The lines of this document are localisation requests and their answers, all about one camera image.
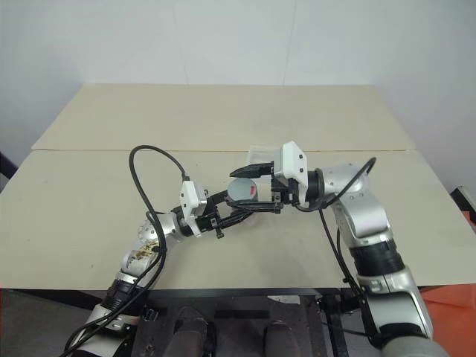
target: black shoe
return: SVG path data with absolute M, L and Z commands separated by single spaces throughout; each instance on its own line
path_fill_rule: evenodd
M 203 340 L 203 356 L 215 356 L 216 326 L 192 306 L 185 306 L 180 310 L 173 327 L 173 333 L 177 331 L 197 331 Z

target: beige tabletop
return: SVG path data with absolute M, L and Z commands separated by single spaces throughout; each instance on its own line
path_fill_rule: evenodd
M 414 149 L 372 86 L 83 86 L 33 149 Z
M 127 164 L 135 145 L 172 150 L 213 193 L 251 145 L 289 140 L 311 168 L 375 155 L 371 188 L 417 283 L 476 283 L 475 235 L 374 87 L 86 85 L 0 195 L 0 285 L 109 286 L 146 210 Z M 178 205 L 177 169 L 154 152 L 137 159 L 155 209 Z M 260 185 L 260 198 L 268 195 Z M 220 240 L 210 232 L 180 242 L 156 288 L 318 288 L 343 286 L 341 278 L 317 214 L 286 208 Z
M 245 163 L 244 152 L 176 152 L 211 193 Z M 372 191 L 384 205 L 404 261 L 419 285 L 476 283 L 476 237 L 415 150 L 309 152 L 309 167 L 378 158 Z M 0 284 L 11 288 L 106 289 L 137 236 L 145 207 L 126 151 L 36 151 L 0 195 Z M 138 172 L 155 209 L 178 205 L 180 175 L 140 152 Z M 260 198 L 268 191 L 260 186 Z M 335 232 L 328 210 L 331 231 Z M 344 250 L 347 262 L 352 260 Z M 343 286 L 317 214 L 287 207 L 190 237 L 171 249 L 157 289 Z

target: silver robotic arm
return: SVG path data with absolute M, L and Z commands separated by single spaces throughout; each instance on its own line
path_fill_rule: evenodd
M 308 171 L 304 152 L 294 142 L 287 143 L 274 155 L 273 199 L 306 212 L 332 208 L 338 234 L 356 266 L 355 290 L 366 333 L 383 356 L 448 356 L 432 340 L 428 310 L 410 269 L 396 250 L 387 214 L 370 192 L 367 174 L 374 162 L 371 159 L 360 170 L 352 164 L 340 164 Z M 252 169 L 256 167 L 232 174 L 252 179 L 259 175 Z M 280 189 L 279 184 L 288 190 Z
M 384 357 L 448 356 L 432 341 L 433 327 L 422 296 L 396 250 L 385 210 L 369 190 L 367 173 L 373 162 L 369 161 L 366 171 L 363 171 L 365 167 L 359 170 L 352 164 L 309 171 L 306 155 L 291 141 L 276 151 L 272 162 L 233 171 L 230 176 L 237 179 L 227 190 L 212 196 L 182 172 L 180 206 L 154 217 L 148 213 L 148 220 L 139 228 L 138 240 L 124 257 L 106 298 L 94 308 L 87 328 L 78 329 L 67 347 L 104 324 L 105 316 L 126 306 L 115 318 L 109 318 L 109 323 L 73 356 L 130 356 L 147 290 L 154 286 L 156 273 L 161 269 L 155 263 L 165 247 L 161 247 L 155 232 L 156 220 L 167 245 L 172 245 L 184 237 L 200 237 L 212 230 L 217 238 L 222 238 L 222 229 L 251 214 L 280 213 L 284 205 L 292 205 L 305 212 L 332 208 L 338 232 L 356 266 L 357 283 L 350 279 L 355 284 L 353 291 L 359 300 L 366 333 Z M 251 179 L 262 175 L 271 175 L 271 202 L 257 200 L 257 187 Z M 216 207 L 223 202 L 233 208 L 226 217 L 221 217 Z
M 323 197 L 338 195 L 357 171 L 352 164 L 322 169 Z M 331 208 L 356 265 L 362 317 L 374 346 L 384 356 L 447 356 L 432 341 L 428 310 L 396 250 L 385 210 L 369 190 L 367 174 Z

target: orange object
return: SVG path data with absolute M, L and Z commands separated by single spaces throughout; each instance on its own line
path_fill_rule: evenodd
M 476 284 L 441 286 L 422 295 L 434 340 L 451 357 L 476 356 Z

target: black wire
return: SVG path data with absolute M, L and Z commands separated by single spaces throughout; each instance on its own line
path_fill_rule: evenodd
M 232 201 L 227 201 L 226 204 L 232 208 L 238 208 L 239 210 L 245 210 L 247 212 L 253 213 L 254 211 L 250 208 L 244 207 L 242 205 L 238 205 L 233 203 Z
M 158 255 L 157 257 L 155 258 L 154 262 L 145 270 L 142 272 L 141 275 L 139 275 L 137 277 L 137 279 L 135 279 L 135 282 L 134 284 L 131 286 L 131 288 L 129 289 L 128 291 L 128 295 L 131 295 L 134 288 L 139 284 L 139 282 L 141 281 L 142 278 L 144 278 L 144 276 L 152 269 L 154 268 L 160 261 L 160 264 L 159 264 L 159 267 L 157 269 L 157 271 L 154 273 L 154 275 L 152 276 L 151 280 L 142 288 L 142 290 L 139 291 L 139 293 L 136 294 L 136 296 L 134 296 L 131 300 L 129 300 L 127 303 L 123 303 L 121 304 L 117 309 L 115 309 L 114 311 L 111 311 L 109 314 L 101 317 L 101 318 L 98 318 L 94 321 L 91 321 L 85 325 L 83 325 L 82 327 L 76 329 L 74 331 L 73 334 L 71 334 L 70 338 L 68 339 L 68 342 L 65 346 L 65 352 L 60 356 L 60 357 L 66 357 L 67 355 L 69 355 L 70 353 L 74 352 L 75 350 L 77 350 L 81 345 L 83 345 L 87 340 L 89 340 L 91 337 L 93 337 L 96 333 L 98 333 L 102 328 L 104 328 L 105 326 L 107 326 L 111 321 L 113 321 L 117 316 L 119 316 L 123 311 L 125 311 L 127 309 L 127 307 L 129 307 L 132 303 L 134 303 L 142 294 L 144 294 L 148 289 L 149 287 L 156 281 L 156 279 L 158 278 L 159 274 L 161 273 L 163 267 L 164 267 L 164 264 L 165 264 L 165 258 L 166 258 L 166 255 L 167 255 L 167 244 L 166 244 L 166 241 L 165 241 L 165 235 L 164 235 L 164 231 L 162 229 L 162 226 L 161 226 L 161 223 L 160 221 L 158 220 L 158 217 L 156 214 L 150 214 L 150 216 L 152 216 L 152 219 L 150 219 L 150 216 L 148 216 L 147 214 L 148 213 L 157 213 L 156 210 L 154 210 L 154 207 L 152 206 L 152 204 L 150 203 L 150 200 L 149 198 L 147 197 L 147 195 L 145 194 L 144 192 L 144 189 L 142 188 L 142 185 L 138 179 L 138 176 L 137 176 L 137 173 L 135 171 L 135 165 L 134 165 L 134 157 L 135 157 L 135 154 L 136 152 L 140 151 L 140 150 L 143 150 L 143 149 L 150 149 L 150 150 L 153 150 L 153 151 L 156 151 L 156 152 L 159 152 L 161 153 L 162 155 L 165 155 L 167 156 L 179 169 L 180 169 L 180 172 L 181 172 L 181 177 L 182 177 L 182 181 L 184 180 L 188 180 L 189 178 L 187 177 L 186 173 L 185 173 L 185 170 L 184 168 L 180 165 L 180 163 L 173 157 L 171 156 L 171 154 L 169 154 L 168 152 L 166 151 L 163 151 L 162 149 L 159 149 L 158 147 L 153 147 L 151 145 L 140 145 L 138 147 L 135 147 L 134 149 L 131 150 L 130 154 L 129 154 L 129 168 L 130 168 L 130 172 L 131 172 L 131 176 L 132 176 L 132 180 L 134 181 L 135 183 L 135 186 L 137 187 L 137 190 L 139 192 L 139 194 L 141 195 L 141 198 L 143 199 L 144 201 L 144 204 L 146 205 L 147 209 L 148 209 L 148 212 L 146 213 L 146 216 L 147 218 L 151 221 L 151 224 L 152 226 L 154 227 L 155 231 L 157 232 L 157 235 L 158 235 L 158 240 L 159 240 L 159 252 L 158 252 Z M 106 320 L 105 322 L 103 322 L 100 326 L 98 326 L 96 329 L 92 330 L 90 333 L 88 333 L 87 335 L 83 336 L 74 346 L 70 347 L 69 344 L 76 338 L 77 334 L 80 333 L 81 331 L 83 331 L 84 329 L 90 327 L 90 326 L 93 326 L 101 321 L 104 321 Z
M 308 208 L 302 207 L 300 205 L 295 205 L 295 207 L 300 210 L 301 212 L 314 212 L 315 210 L 324 210 L 328 208 L 330 205 L 335 203 L 338 199 L 340 199 L 351 187 L 352 185 L 358 180 L 360 176 L 362 176 L 363 173 L 369 174 L 370 171 L 373 168 L 373 165 L 375 165 L 377 159 L 370 158 L 364 166 L 361 167 L 359 171 L 350 179 L 350 181 L 344 186 L 344 188 L 334 197 L 332 197 L 329 201 L 324 201 L 320 200 L 310 205 Z
M 332 239 L 332 236 L 330 234 L 329 227 L 327 226 L 327 222 L 326 222 L 326 219 L 324 218 L 324 213 L 322 210 L 319 210 L 319 216 L 321 217 L 322 225 L 324 227 L 324 231 L 326 232 L 327 240 L 329 240 L 329 244 L 331 246 L 332 252 L 334 253 L 334 257 L 337 260 L 337 263 L 339 264 L 339 267 L 341 268 L 342 273 L 344 274 L 347 282 L 349 283 L 350 288 L 352 289 L 352 292 L 354 293 L 354 295 L 360 297 L 361 296 L 360 286 L 357 285 L 353 276 L 351 275 L 351 273 L 349 273 L 349 269 L 347 269 L 347 265 L 345 264 L 344 259 L 341 258 L 341 256 L 339 255 L 335 247 L 334 240 Z
M 143 287 L 143 289 L 137 293 L 131 300 L 129 300 L 123 307 L 120 309 L 116 309 L 116 311 L 106 320 L 104 321 L 101 325 L 99 325 L 96 329 L 93 329 L 91 332 L 89 332 L 87 335 L 81 337 L 81 339 L 74 344 L 73 346 L 69 347 L 64 353 L 62 353 L 59 357 L 66 357 L 70 353 L 74 352 L 77 350 L 79 347 L 81 347 L 87 340 L 92 338 L 94 335 L 96 335 L 99 331 L 101 331 L 105 326 L 109 325 L 111 321 L 116 319 L 117 316 L 119 316 L 124 310 L 126 310 L 131 304 L 133 304 L 145 291 L 149 289 L 149 287 L 155 283 L 155 279 L 159 276 L 159 274 L 162 272 L 162 269 L 165 264 L 165 259 L 161 259 L 160 265 L 157 269 L 157 271 L 154 273 L 152 276 L 152 279 Z
M 154 267 L 157 265 L 157 263 L 158 263 L 158 261 L 159 261 L 160 259 L 161 259 L 161 255 L 158 254 L 157 257 L 156 257 L 156 258 L 154 259 L 154 261 L 152 262 L 152 264 L 150 264 L 150 266 L 147 267 L 147 269 L 144 270 L 144 271 L 142 272 L 142 274 L 139 275 L 139 276 L 135 279 L 135 282 L 132 284 L 132 286 L 130 287 L 129 291 L 127 292 L 127 295 L 128 295 L 128 296 L 130 296 L 130 295 L 133 293 L 135 287 L 140 283 L 141 279 L 142 279 L 150 270 L 152 270 L 152 268 L 154 268 Z M 122 306 L 123 306 L 124 304 L 125 304 L 125 302 L 122 303 L 122 304 L 120 304 L 119 307 L 118 307 L 118 309 L 122 308 Z M 80 332 L 82 332 L 83 330 L 85 330 L 85 329 L 87 329 L 87 328 L 89 328 L 89 327 L 91 327 L 91 326 L 94 326 L 94 325 L 100 323 L 101 321 L 106 320 L 107 318 L 110 318 L 110 317 L 112 316 L 112 314 L 114 314 L 114 313 L 115 313 L 114 311 L 111 311 L 109 314 L 106 314 L 106 315 L 104 315 L 104 316 L 102 316 L 102 317 L 100 317 L 100 318 L 97 318 L 96 320 L 90 321 L 90 322 L 88 322 L 87 324 L 84 324 L 84 325 L 82 325 L 81 327 L 78 327 L 77 329 L 75 329 L 75 331 L 73 331 L 73 333 L 71 333 L 71 335 L 69 336 L 69 339 L 66 341 L 65 348 L 64 348 L 63 351 L 65 352 L 67 349 L 69 349 L 71 343 L 73 342 L 73 340 L 76 338 L 76 336 L 77 336 Z
M 341 259 L 342 266 L 344 268 L 344 275 L 346 276 L 347 280 L 349 281 L 349 284 L 354 285 L 354 288 L 357 290 L 359 297 L 362 297 L 364 295 L 361 287 L 359 284 L 356 283 L 354 277 L 349 271 L 349 268 L 347 267 L 347 264 L 345 263 L 344 256 L 342 255 L 342 250 L 341 250 L 341 232 L 339 229 L 337 229 L 337 253 L 339 254 L 339 258 Z
M 329 207 L 331 204 L 333 204 L 334 202 L 336 202 L 338 199 L 340 199 L 351 187 L 352 185 L 354 184 L 354 182 L 356 182 L 358 180 L 358 178 L 360 176 L 362 176 L 362 174 L 364 172 L 366 172 L 366 174 L 369 174 L 370 171 L 372 170 L 373 168 L 373 165 L 375 165 L 377 159 L 376 158 L 370 158 L 369 161 L 367 161 L 365 163 L 364 166 L 361 167 L 361 169 L 359 171 L 357 171 L 357 173 L 354 175 L 354 177 L 352 177 L 352 179 L 349 181 L 349 183 L 347 183 L 345 185 L 345 187 L 341 190 L 341 192 L 338 193 L 337 196 L 334 196 L 330 201 L 326 202 L 324 207 L 322 207 L 323 209 L 324 208 L 327 208 Z
M 334 326 L 334 325 L 328 324 L 328 323 L 323 322 L 323 321 L 321 322 L 321 324 L 326 325 L 326 326 L 330 327 L 331 329 L 339 329 L 343 332 L 350 333 L 352 335 L 357 335 L 357 336 L 362 336 L 362 337 L 369 337 L 369 335 L 365 332 L 355 331 L 353 329 L 345 329 L 343 327 Z

